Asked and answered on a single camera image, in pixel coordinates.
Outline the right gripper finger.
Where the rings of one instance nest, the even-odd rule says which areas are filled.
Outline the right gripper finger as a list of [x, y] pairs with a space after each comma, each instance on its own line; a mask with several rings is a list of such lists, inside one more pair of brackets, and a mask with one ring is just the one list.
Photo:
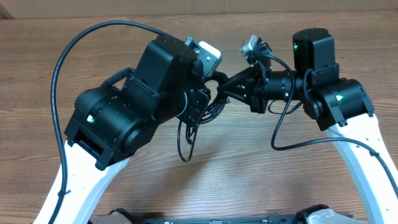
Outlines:
[[260, 76], [260, 69], [257, 67], [248, 67], [241, 72], [235, 74], [229, 79], [228, 83], [225, 83], [227, 89], [237, 88], [238, 86], [244, 86], [245, 90], [252, 90], [256, 79]]
[[251, 104], [250, 89], [243, 84], [224, 84], [217, 88], [222, 97], [230, 97], [247, 105]]

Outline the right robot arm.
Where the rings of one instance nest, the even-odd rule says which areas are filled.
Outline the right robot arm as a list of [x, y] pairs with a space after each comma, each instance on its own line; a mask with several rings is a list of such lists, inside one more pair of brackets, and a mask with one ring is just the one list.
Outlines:
[[333, 36], [324, 28], [292, 37], [294, 66], [272, 69], [267, 43], [252, 36], [241, 47], [247, 69], [218, 87], [218, 93], [269, 110], [269, 101], [297, 100], [340, 153], [363, 202], [368, 223], [397, 222], [397, 169], [379, 130], [371, 99], [354, 79], [341, 78]]

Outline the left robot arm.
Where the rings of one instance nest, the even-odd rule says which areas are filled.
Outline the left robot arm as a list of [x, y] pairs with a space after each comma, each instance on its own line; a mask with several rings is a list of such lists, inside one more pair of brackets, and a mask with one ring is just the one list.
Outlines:
[[204, 41], [159, 35], [136, 68], [125, 68], [81, 93], [65, 129], [65, 165], [36, 223], [86, 223], [104, 191], [157, 128], [172, 118], [195, 128], [205, 114], [205, 87], [221, 52]]

